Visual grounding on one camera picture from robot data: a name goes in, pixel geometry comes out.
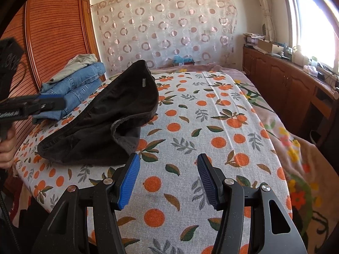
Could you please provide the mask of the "person's left hand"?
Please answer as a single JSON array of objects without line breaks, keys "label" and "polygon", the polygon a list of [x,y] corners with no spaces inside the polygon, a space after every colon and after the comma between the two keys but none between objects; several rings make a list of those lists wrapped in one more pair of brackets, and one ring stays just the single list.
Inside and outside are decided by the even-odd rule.
[{"label": "person's left hand", "polygon": [[7,139],[1,141],[0,144],[0,168],[9,169],[14,162],[14,155],[16,152],[17,139],[15,125],[12,124],[11,128],[7,132]]}]

